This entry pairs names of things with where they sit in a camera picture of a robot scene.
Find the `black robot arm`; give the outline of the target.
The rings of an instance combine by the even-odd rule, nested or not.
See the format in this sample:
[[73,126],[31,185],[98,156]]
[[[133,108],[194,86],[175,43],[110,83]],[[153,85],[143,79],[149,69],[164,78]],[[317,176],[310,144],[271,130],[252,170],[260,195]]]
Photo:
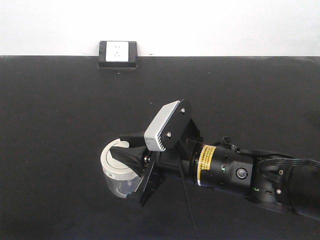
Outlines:
[[139,182],[128,195],[143,203],[168,174],[245,198],[261,208],[320,218],[320,163],[312,159],[234,146],[229,137],[204,144],[193,120],[175,123],[164,137],[173,147],[152,150],[142,134],[120,137],[108,154],[127,166]]

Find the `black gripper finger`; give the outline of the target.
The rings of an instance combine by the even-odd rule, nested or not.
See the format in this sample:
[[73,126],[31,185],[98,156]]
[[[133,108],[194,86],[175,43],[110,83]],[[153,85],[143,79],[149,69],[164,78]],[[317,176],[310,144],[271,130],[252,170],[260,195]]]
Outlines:
[[142,175],[146,159],[150,158],[144,132],[123,134],[120,140],[129,143],[129,147],[113,146],[110,148],[111,156],[132,169],[137,175]]
[[149,164],[142,174],[142,177],[138,181],[132,193],[126,196],[126,199],[136,207],[143,207],[147,200],[165,180],[162,169],[156,166],[156,162],[159,159],[159,152],[153,152],[151,154]]

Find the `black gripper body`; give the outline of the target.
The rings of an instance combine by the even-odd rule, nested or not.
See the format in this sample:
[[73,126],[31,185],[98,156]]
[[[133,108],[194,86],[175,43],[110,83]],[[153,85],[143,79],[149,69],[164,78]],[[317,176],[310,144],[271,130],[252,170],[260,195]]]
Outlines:
[[[182,178],[187,177],[193,181],[196,177],[196,155],[200,151],[202,142],[200,131],[191,119],[177,144],[172,149],[159,152],[160,157],[156,161],[156,166],[162,169],[165,177],[180,174]],[[150,158],[146,159],[146,168],[152,153],[157,151],[149,152]]]

